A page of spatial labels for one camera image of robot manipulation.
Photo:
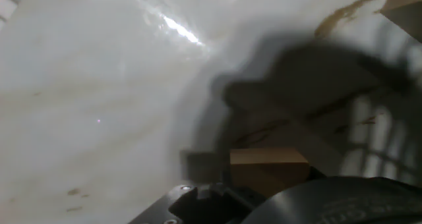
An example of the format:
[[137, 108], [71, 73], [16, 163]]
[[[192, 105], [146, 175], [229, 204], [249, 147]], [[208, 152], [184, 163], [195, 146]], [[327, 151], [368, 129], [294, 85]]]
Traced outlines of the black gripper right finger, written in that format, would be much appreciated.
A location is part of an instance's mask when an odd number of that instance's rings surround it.
[[309, 169], [309, 181], [325, 179], [325, 178], [326, 178], [326, 175], [324, 173], [320, 172], [315, 167], [310, 167], [310, 169]]

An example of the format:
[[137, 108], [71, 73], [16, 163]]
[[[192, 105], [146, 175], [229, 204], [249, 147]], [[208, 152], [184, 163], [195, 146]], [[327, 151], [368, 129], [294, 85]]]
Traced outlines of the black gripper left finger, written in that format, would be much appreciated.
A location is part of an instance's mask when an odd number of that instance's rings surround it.
[[250, 188], [180, 185], [129, 224], [240, 224], [263, 202], [264, 196]]

